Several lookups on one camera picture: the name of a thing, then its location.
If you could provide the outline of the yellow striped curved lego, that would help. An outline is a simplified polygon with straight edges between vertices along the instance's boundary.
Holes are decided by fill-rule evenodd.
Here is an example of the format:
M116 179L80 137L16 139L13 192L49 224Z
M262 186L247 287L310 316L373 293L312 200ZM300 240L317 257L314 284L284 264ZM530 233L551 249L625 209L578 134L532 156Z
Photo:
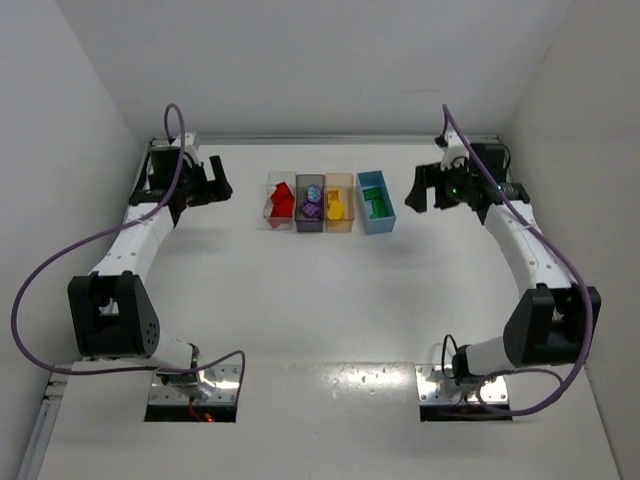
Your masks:
M331 205L334 202L340 202L340 190L337 188L331 188L327 190L327 201Z

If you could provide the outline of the purple paw print lego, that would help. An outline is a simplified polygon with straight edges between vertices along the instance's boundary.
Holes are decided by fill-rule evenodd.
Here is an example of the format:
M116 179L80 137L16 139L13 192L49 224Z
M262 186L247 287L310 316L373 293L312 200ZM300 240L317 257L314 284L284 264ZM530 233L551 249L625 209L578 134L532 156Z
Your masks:
M322 199L323 188L319 184L311 184L307 188L306 198L311 203L318 203Z

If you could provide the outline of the purple rounded lego plate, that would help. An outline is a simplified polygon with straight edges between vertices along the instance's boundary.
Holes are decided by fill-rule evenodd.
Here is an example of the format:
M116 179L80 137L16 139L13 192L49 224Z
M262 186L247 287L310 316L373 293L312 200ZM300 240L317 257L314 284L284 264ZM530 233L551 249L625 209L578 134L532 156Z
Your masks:
M320 220L322 216L322 208L317 203L311 203L308 200L301 203L299 211L301 218L306 221Z

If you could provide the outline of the yellow lego brick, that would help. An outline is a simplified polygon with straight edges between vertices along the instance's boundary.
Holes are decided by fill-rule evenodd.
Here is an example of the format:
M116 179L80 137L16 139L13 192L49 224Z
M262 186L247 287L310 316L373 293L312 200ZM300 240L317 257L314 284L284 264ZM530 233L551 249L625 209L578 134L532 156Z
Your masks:
M328 204L327 209L327 219L331 221L342 220L345 215L345 207L344 204L340 202L334 202L333 204Z

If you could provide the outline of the red rounded lego brick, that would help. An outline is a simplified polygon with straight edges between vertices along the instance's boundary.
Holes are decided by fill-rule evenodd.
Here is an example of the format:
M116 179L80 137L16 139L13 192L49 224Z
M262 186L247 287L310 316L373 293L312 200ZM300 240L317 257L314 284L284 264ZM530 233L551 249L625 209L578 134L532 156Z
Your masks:
M282 185L278 185L277 188L270 196L271 203L274 207L288 201L290 198L290 191Z

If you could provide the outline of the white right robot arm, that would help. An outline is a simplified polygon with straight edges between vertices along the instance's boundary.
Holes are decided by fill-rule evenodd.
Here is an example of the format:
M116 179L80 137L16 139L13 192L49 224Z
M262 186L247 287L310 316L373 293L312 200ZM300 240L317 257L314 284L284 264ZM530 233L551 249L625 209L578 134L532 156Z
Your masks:
M500 371L578 363L585 340L594 333L601 297L593 286L580 288L558 255L536 237L524 186L507 181L504 172L486 178L463 154L451 164L417 166L406 205L425 212L428 189L435 191L435 208L465 204L478 216L504 255L520 294L500 336L456 347L453 380L470 384Z

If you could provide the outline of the green lego brick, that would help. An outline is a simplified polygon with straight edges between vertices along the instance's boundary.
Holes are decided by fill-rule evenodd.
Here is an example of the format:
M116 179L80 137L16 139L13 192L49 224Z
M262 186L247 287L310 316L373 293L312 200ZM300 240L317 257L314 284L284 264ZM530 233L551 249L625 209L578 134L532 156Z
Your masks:
M369 218L381 219L389 216L385 201L368 202Z

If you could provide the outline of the green lego plate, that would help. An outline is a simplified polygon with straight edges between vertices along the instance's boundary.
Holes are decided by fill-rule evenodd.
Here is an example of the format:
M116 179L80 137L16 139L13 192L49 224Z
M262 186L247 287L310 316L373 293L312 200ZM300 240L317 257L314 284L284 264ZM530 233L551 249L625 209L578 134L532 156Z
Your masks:
M376 201L383 202L384 201L384 192L378 186L363 189L362 196L365 202L376 202Z

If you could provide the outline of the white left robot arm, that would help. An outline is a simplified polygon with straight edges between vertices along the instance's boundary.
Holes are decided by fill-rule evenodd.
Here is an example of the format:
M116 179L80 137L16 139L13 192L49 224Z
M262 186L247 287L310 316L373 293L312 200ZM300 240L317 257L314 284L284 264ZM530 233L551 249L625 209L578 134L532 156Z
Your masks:
M197 348L162 330L145 280L182 213L232 193L220 156L203 161L192 145L149 150L129 197L125 229L91 272L73 277L67 288L82 356L128 359L167 375L196 367Z

